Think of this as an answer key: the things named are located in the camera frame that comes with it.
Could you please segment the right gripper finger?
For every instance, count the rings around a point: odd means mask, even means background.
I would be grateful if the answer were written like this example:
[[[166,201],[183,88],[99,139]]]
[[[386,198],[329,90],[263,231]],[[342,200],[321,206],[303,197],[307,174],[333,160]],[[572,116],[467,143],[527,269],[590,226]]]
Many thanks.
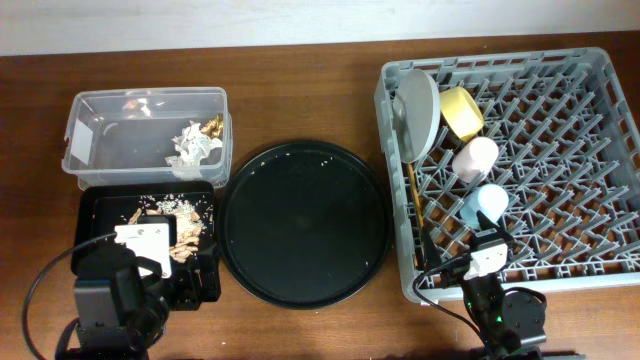
[[[513,241],[513,237],[504,227],[494,223],[481,210],[476,212],[476,216],[480,225],[480,231],[475,234],[476,243],[488,243],[496,240],[501,240],[504,243]]]
[[[421,230],[421,241],[424,253],[424,270],[426,273],[441,272],[442,258],[430,235],[430,230],[423,227]]]

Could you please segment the blue plastic cup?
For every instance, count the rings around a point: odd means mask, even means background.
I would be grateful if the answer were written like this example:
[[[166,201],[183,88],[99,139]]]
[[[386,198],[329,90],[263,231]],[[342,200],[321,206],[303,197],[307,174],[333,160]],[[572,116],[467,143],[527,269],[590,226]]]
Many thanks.
[[[497,224],[507,209],[508,203],[508,193],[501,186],[486,184],[464,198],[463,206],[459,212],[460,218],[464,224],[478,230],[480,228],[477,216],[478,211],[481,211],[486,218]]]

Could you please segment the food scraps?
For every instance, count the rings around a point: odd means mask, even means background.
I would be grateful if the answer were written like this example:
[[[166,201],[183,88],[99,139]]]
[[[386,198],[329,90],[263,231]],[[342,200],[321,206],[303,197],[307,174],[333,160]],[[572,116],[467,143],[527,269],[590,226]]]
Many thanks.
[[[169,254],[177,263],[186,263],[204,244],[204,236],[213,233],[213,201],[206,195],[188,200],[184,194],[143,195],[139,207],[127,218],[127,225],[140,223],[143,215],[173,215],[176,218],[177,240]]]

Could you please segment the pink plastic cup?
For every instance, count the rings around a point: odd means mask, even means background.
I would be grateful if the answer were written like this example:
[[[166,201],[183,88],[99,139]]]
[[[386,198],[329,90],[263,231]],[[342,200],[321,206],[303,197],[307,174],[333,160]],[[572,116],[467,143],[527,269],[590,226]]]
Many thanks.
[[[476,137],[453,158],[452,170],[459,180],[471,183],[478,175],[485,177],[498,156],[499,147],[492,139]]]

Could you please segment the wooden chopstick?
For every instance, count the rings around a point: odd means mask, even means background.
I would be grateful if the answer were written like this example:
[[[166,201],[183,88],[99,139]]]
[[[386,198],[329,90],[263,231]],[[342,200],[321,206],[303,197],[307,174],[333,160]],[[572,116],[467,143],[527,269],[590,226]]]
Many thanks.
[[[415,209],[417,225],[418,225],[419,244],[416,246],[416,261],[417,261],[417,267],[420,270],[423,270],[425,265],[425,255],[424,255],[424,249],[423,249],[424,241],[422,236],[424,220],[421,212],[421,202],[420,202],[420,196],[417,189],[417,182],[416,182],[413,164],[408,163],[407,169],[409,173],[411,195],[414,203],[414,209]]]

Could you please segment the yellow bowl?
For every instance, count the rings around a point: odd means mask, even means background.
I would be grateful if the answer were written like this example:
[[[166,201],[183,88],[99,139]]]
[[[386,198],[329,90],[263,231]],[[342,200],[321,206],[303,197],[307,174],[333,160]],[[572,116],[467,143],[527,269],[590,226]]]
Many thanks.
[[[478,105],[463,87],[441,92],[440,109],[447,125],[464,142],[469,142],[484,127]]]

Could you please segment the grey round plate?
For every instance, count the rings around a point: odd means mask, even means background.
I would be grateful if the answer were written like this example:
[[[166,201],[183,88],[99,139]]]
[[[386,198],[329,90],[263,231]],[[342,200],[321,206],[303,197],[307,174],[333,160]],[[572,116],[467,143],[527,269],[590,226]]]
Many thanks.
[[[413,69],[400,81],[392,104],[400,159],[412,163],[432,148],[440,126],[440,95],[435,80]]]

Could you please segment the white tissue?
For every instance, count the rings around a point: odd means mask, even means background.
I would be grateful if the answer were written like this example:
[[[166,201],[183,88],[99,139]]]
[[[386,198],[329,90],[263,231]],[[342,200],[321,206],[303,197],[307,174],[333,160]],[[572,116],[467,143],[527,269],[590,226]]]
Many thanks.
[[[172,173],[184,181],[200,179],[202,175],[197,167],[213,150],[223,146],[220,139],[202,133],[200,123],[194,121],[183,128],[179,136],[173,137],[172,141],[177,155],[168,156],[165,161],[172,168]]]

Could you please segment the gold foil wrapper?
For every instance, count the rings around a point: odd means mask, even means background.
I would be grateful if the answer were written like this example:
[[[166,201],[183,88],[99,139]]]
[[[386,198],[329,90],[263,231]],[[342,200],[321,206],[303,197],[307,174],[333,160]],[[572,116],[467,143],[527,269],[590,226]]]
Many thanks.
[[[220,138],[224,129],[224,115],[218,113],[212,119],[210,119],[201,129],[200,132],[203,135],[208,136],[211,139]]]

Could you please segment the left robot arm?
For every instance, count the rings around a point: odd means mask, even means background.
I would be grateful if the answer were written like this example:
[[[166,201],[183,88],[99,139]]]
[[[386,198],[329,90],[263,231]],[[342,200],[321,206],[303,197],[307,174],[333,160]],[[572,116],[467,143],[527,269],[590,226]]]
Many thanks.
[[[163,276],[162,264],[138,255],[115,231],[93,237],[49,261],[27,290],[20,314],[28,351],[45,355],[31,335],[29,310],[38,286],[62,260],[88,248],[77,262],[74,298],[77,317],[61,332],[57,359],[146,359],[165,334],[172,311],[197,311],[221,295],[220,251],[191,255],[176,275]]]

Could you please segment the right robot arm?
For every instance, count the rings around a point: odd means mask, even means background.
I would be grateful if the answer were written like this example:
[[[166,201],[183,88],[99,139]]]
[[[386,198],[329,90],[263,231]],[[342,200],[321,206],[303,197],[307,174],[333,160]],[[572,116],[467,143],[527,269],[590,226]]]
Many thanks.
[[[471,328],[482,342],[470,352],[472,359],[583,359],[583,354],[544,353],[540,345],[547,341],[544,330],[547,298],[525,287],[503,288],[498,273],[507,265],[509,246],[514,242],[505,227],[476,213],[481,231],[471,237],[470,250],[444,261],[430,231],[421,229],[425,265],[412,282],[412,290],[427,304]],[[422,282],[441,277],[447,287],[458,285],[463,293],[466,316],[455,313],[419,292]]]

